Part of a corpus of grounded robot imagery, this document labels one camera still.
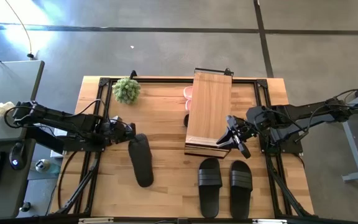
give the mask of green succulent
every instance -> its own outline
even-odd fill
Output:
[[[120,103],[132,104],[140,93],[140,85],[136,80],[122,78],[112,86],[112,92]]]

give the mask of gray table surface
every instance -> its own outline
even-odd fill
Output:
[[[0,102],[34,100],[37,94],[41,74],[44,69],[43,61],[4,62],[0,63]],[[30,162],[33,156],[35,141],[26,140],[25,157],[26,167],[22,170],[13,170],[10,167],[7,155],[15,139],[23,135],[23,131],[7,131],[4,123],[0,124],[0,152],[4,152],[2,172],[0,178],[0,219],[13,218],[19,213],[25,190]]]

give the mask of gray floor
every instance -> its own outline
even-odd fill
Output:
[[[17,22],[1,2],[0,22]],[[252,0],[10,2],[27,24],[257,28]],[[358,0],[260,0],[260,6],[266,29],[358,30]],[[37,100],[68,112],[75,109],[84,75],[129,75],[134,69],[139,75],[181,76],[195,67],[230,67],[237,77],[267,76],[259,34],[29,33],[33,51],[45,61]],[[267,35],[267,44],[274,76],[285,79],[294,105],[358,88],[358,35]],[[20,27],[0,30],[1,60],[27,60],[28,51]],[[341,179],[357,170],[342,126],[315,127],[302,144],[315,213],[358,221],[358,181]],[[39,208],[47,208],[53,181],[29,185],[27,198],[36,202],[38,215],[45,213]],[[34,194],[40,189],[43,199]]]

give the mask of white cloth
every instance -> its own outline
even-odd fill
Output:
[[[0,103],[0,118],[4,116],[4,113],[14,107],[15,105],[12,102]]]

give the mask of black slide sandal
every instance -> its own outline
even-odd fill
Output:
[[[145,134],[137,134],[129,141],[129,156],[134,167],[137,183],[141,187],[148,187],[154,181],[152,167],[152,152]]]
[[[234,161],[230,167],[230,211],[233,218],[248,218],[251,192],[251,170],[245,162]]]
[[[215,218],[219,213],[219,189],[222,187],[221,170],[216,158],[207,158],[198,169],[198,195],[201,214]]]

